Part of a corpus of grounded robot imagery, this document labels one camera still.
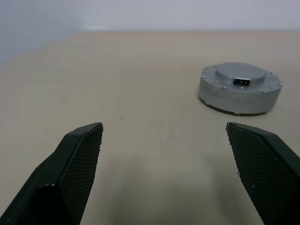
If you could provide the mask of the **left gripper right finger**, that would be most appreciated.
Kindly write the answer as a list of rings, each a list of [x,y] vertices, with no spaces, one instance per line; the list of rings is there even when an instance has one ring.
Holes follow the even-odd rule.
[[[240,180],[264,225],[300,225],[300,157],[269,131],[228,122],[226,132]]]

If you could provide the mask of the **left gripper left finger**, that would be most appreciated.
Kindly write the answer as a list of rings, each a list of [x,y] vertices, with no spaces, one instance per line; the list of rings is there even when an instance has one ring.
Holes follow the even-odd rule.
[[[80,225],[94,183],[103,124],[66,134],[30,175],[0,225]]]

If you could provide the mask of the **round silver motor lid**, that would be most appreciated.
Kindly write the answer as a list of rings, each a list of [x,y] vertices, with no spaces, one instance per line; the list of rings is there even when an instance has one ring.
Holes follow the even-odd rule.
[[[267,70],[247,63],[226,62],[203,69],[200,85],[211,91],[264,94],[280,92],[283,83]]]

